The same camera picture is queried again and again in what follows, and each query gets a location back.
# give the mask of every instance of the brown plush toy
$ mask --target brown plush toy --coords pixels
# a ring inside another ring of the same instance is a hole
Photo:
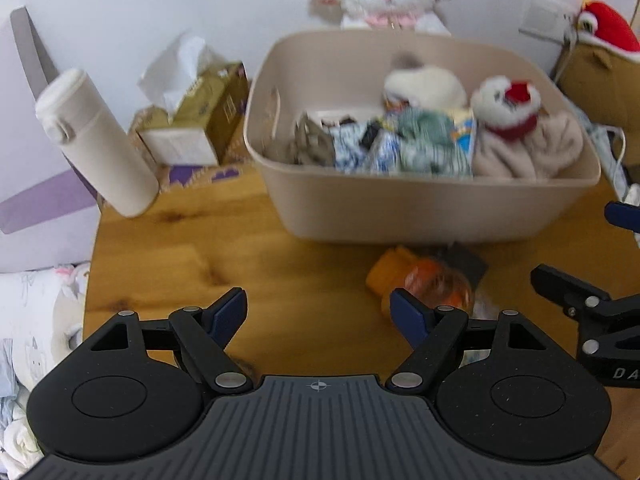
[[[602,2],[587,4],[578,17],[577,44],[558,67],[564,94],[593,123],[622,128],[625,165],[640,165],[640,43],[625,19]]]

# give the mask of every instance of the wooden table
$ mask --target wooden table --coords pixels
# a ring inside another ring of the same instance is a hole
[[[85,334],[120,310],[142,319],[187,305],[208,306],[232,286],[249,297],[249,315],[228,352],[261,374],[375,372],[386,378],[410,353],[383,320],[364,285],[385,248],[318,244],[290,236],[259,174],[173,190],[136,219],[107,208],[92,263]],[[574,353],[576,324],[535,295],[529,271],[546,263],[611,293],[640,292],[640,250],[609,226],[606,182],[559,221],[525,242],[476,248],[490,264],[482,290],[516,308]],[[625,480],[640,475],[640,390],[610,390],[614,414],[599,457]]]

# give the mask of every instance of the beige storage bin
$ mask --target beige storage bin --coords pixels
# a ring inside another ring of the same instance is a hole
[[[419,174],[345,175],[262,156],[272,137],[293,138],[303,111],[316,118],[382,113],[385,76],[435,64],[452,70],[469,96],[489,76],[533,82],[549,114],[570,111],[532,63],[485,44],[396,30],[302,32],[279,41],[249,97],[244,140],[282,223],[293,235],[329,242],[489,242],[535,235],[600,178],[585,135],[580,159],[546,181],[455,180]]]

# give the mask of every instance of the white wall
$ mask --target white wall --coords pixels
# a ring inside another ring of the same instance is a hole
[[[575,4],[580,0],[564,0]],[[630,18],[636,0],[606,0]],[[0,9],[15,0],[0,0]],[[145,99],[136,81],[154,54],[190,28],[251,75],[280,36],[325,25],[308,0],[22,0],[60,70],[86,69],[118,120]],[[506,46],[550,70],[559,47],[518,33],[522,0],[455,0],[441,14],[456,36]]]

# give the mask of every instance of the tissue box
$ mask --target tissue box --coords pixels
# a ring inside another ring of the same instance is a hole
[[[173,120],[153,108],[137,128],[159,164],[217,166],[249,95],[244,65],[209,68],[191,86]]]

